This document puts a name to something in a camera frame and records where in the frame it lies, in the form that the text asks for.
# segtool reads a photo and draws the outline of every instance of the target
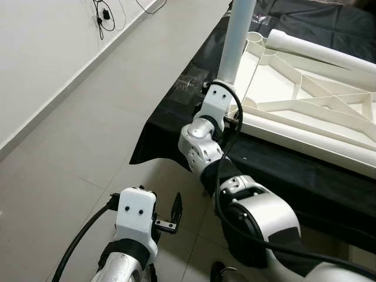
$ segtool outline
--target white pipe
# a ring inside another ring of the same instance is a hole
[[[217,79],[234,84],[256,0],[234,0]]]
[[[272,29],[266,42],[266,47],[289,53],[297,53],[311,57],[342,68],[373,73],[376,75],[376,65],[345,53],[314,44]]]

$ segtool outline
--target black fabric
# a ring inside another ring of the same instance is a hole
[[[98,271],[104,268],[107,258],[110,253],[123,253],[127,254],[139,261],[142,269],[145,269],[146,263],[149,260],[150,253],[147,248],[132,239],[121,239],[108,243],[98,262]]]
[[[203,173],[201,174],[201,183],[203,184],[205,190],[209,193],[209,195],[213,195],[217,183],[216,183],[216,176],[218,171],[220,160],[217,160],[210,165],[208,165]],[[241,171],[232,163],[231,160],[225,159],[223,160],[221,171],[219,172],[219,183],[222,184],[227,179],[242,175]]]
[[[300,239],[299,231],[296,227],[288,228],[269,236],[269,242],[275,243],[284,247],[288,247],[294,251],[307,252],[308,249],[304,246]],[[273,251],[277,260],[287,269],[299,274],[300,276],[307,276],[316,266],[320,264],[319,261],[314,261],[302,257],[292,256],[291,254]]]
[[[375,17],[353,7],[306,0],[259,0],[256,14],[270,15],[268,25],[250,29],[267,36],[272,28],[376,61]],[[146,122],[131,164],[158,157],[189,170],[177,142],[192,122],[204,81],[216,77],[228,18],[224,17],[197,51],[176,83]],[[242,174],[286,200],[306,226],[376,253],[376,185],[373,179],[250,135],[241,134],[229,157]]]

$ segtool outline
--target black tablecloth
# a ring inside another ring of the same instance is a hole
[[[376,62],[376,20],[367,12],[306,0],[260,0],[255,14],[269,16],[268,21],[255,21],[250,27],[264,36],[278,28]],[[203,82],[216,77],[228,20],[221,19],[152,113],[131,164],[164,157],[188,168],[177,141],[203,100]],[[376,253],[374,179],[244,134],[229,156],[244,174],[286,200],[302,224]]]

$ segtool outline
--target white wall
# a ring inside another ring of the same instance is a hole
[[[135,0],[120,0],[126,27],[143,14]],[[118,0],[106,0],[117,27]],[[140,0],[148,7],[154,0]],[[99,39],[92,0],[12,0],[0,10],[0,150],[59,93],[59,89],[119,35]]]

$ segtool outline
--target tile floor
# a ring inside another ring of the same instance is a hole
[[[226,250],[210,199],[190,173],[169,160],[128,165],[147,117],[228,2],[168,0],[0,163],[1,281],[50,281],[69,242],[109,193],[139,184],[158,194],[164,217],[176,192],[183,196],[180,231],[159,244],[159,281],[204,282],[215,260],[239,265]],[[114,222],[110,211],[92,227],[62,281],[90,281]],[[250,281],[264,281],[241,269]]]

